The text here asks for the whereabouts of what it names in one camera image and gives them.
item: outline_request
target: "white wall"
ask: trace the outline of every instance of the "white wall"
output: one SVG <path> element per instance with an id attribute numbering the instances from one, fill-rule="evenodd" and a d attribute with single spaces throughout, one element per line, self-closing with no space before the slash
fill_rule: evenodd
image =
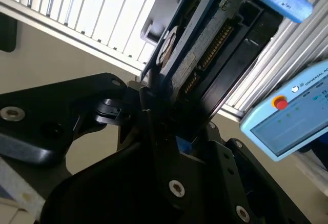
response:
<path id="1" fill-rule="evenodd" d="M 102 72 L 111 72 L 125 82 L 134 79 L 132 74 L 26 25 L 19 24 L 17 43 L 13 53 L 0 52 L 0 93 Z M 327 198 L 296 169 L 292 158 L 274 163 L 243 136 L 236 123 L 221 116 L 214 122 L 224 139 L 235 137 L 245 142 L 312 223 L 328 223 Z M 67 155 L 68 169 L 78 172 L 114 153 L 116 141 L 115 126 L 76 140 Z M 0 223 L 33 222 L 25 212 L 17 213 L 17 208 L 10 212 L 0 205 Z"/>

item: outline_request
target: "red emergency stop button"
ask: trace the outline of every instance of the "red emergency stop button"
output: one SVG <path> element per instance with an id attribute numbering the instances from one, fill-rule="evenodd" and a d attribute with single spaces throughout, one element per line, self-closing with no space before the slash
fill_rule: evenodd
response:
<path id="1" fill-rule="evenodd" d="M 283 110 L 288 106 L 288 102 L 284 97 L 279 97 L 274 101 L 274 107 L 278 110 Z"/>

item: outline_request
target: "electronic component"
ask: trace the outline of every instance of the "electronic component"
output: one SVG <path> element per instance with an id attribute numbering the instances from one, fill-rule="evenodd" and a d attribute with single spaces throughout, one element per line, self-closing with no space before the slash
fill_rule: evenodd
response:
<path id="1" fill-rule="evenodd" d="M 328 132 L 328 60 L 298 74 L 257 105 L 241 130 L 273 160 Z"/>

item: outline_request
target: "silver bolt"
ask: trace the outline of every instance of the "silver bolt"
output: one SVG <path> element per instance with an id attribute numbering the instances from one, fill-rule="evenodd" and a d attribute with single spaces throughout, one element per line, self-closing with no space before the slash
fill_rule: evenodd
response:
<path id="1" fill-rule="evenodd" d="M 169 188 L 170 191 L 174 194 L 176 197 L 183 197 L 185 195 L 185 188 L 183 185 L 178 182 L 177 180 L 172 180 L 169 182 Z"/>
<path id="2" fill-rule="evenodd" d="M 121 83 L 119 81 L 115 80 L 115 79 L 112 80 L 112 83 L 114 85 L 117 85 L 117 86 L 120 86 L 121 85 Z"/>
<path id="3" fill-rule="evenodd" d="M 211 128 L 215 129 L 215 124 L 213 122 L 210 121 L 209 124 Z"/>
<path id="4" fill-rule="evenodd" d="M 0 110 L 0 116 L 6 121 L 20 121 L 25 117 L 25 112 L 18 107 L 9 106 Z"/>
<path id="5" fill-rule="evenodd" d="M 221 10 L 226 10 L 227 9 L 227 5 L 228 5 L 228 0 L 221 0 L 219 7 L 221 8 Z"/>
<path id="6" fill-rule="evenodd" d="M 244 222 L 246 223 L 250 222 L 251 220 L 250 215 L 242 206 L 237 205 L 236 212 L 239 218 L 242 219 Z"/>
<path id="7" fill-rule="evenodd" d="M 242 148 L 242 143 L 241 142 L 239 142 L 239 141 L 236 140 L 235 143 L 236 143 L 236 146 L 237 147 Z"/>

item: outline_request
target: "touchscreen display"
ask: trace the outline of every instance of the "touchscreen display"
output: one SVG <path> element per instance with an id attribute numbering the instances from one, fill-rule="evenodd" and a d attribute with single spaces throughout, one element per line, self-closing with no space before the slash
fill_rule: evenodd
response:
<path id="1" fill-rule="evenodd" d="M 276 156 L 280 156 L 327 125 L 328 76 L 325 76 L 251 132 Z"/>

